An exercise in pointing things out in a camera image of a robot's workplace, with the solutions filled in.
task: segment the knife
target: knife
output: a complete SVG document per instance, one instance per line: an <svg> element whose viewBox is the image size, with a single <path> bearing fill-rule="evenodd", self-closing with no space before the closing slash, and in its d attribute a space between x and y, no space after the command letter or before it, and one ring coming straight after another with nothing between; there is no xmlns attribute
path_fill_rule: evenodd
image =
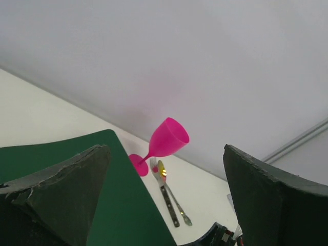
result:
<svg viewBox="0 0 328 246"><path fill-rule="evenodd" d="M172 221L173 221L173 225L174 225L174 227L177 228L177 227L180 226L180 222L178 220L178 217L176 216L176 213L175 213L174 208L172 206L172 203L171 203L170 197L168 195L168 192L166 191L165 183L163 182L163 180L162 180L162 178L159 174L157 163L156 163L156 158L151 158L150 159L150 169L151 169L154 177L156 178L156 180L158 182L159 189L160 189L160 191L163 195L163 198L165 200L166 207L169 210L170 216L171 216Z"/></svg>

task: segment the gold spoon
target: gold spoon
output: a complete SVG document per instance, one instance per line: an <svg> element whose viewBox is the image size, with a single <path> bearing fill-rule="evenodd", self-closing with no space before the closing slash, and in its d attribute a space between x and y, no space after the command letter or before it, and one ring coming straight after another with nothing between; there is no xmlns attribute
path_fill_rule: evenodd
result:
<svg viewBox="0 0 328 246"><path fill-rule="evenodd" d="M180 206L180 204L178 203L177 199L175 198L175 196L173 195L170 187L168 186L168 184L166 183L166 177L167 177L167 172L166 172L166 169L164 167L164 164L161 160L158 161L157 163L157 167L158 167L158 171L159 171L159 174L160 176L162 177L163 181L164 181L164 185L166 187L166 189L169 191L169 193L171 194L175 204L177 205L178 209L179 209L179 212L180 214L182 215L183 217L183 220L184 222L189 225L190 227L193 225L190 218L186 215L186 213L183 211L182 207Z"/></svg>

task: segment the knife handle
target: knife handle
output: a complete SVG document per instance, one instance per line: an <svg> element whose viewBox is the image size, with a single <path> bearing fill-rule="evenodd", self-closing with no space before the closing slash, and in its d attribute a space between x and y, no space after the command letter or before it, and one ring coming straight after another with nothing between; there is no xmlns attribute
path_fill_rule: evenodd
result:
<svg viewBox="0 0 328 246"><path fill-rule="evenodd" d="M160 191L162 192L163 198L164 198L165 203L166 203L166 207L168 207L168 210L170 212L170 216L172 218L174 227L179 227L180 223L179 223L178 217L176 216L176 213L175 213L174 208L172 206L170 197L169 197L169 195L168 195L168 193L165 189L165 186L161 186Z"/></svg>

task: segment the table surface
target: table surface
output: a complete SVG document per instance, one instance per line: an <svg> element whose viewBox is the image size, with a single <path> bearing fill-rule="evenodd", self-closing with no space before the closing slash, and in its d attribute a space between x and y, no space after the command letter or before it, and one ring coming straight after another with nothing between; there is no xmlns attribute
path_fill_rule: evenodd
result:
<svg viewBox="0 0 328 246"><path fill-rule="evenodd" d="M112 129L128 154L143 156L148 150L146 141L1 69L0 116L0 147L41 144ZM227 182L176 156L161 160L168 185L193 226L179 217L181 226L174 228L157 181L151 173L142 180L178 245L198 239L214 222L235 230L237 218L227 199Z"/></svg>

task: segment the pink wine glass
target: pink wine glass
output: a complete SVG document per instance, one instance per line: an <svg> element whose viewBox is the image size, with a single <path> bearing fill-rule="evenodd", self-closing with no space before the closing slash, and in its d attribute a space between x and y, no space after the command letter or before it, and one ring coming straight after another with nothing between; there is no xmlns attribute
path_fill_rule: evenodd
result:
<svg viewBox="0 0 328 246"><path fill-rule="evenodd" d="M164 157L177 152L189 143L189 135L183 126L173 118L166 118L155 130L149 141L145 158L137 154L129 155L131 162L141 177L148 174L146 160L150 157Z"/></svg>

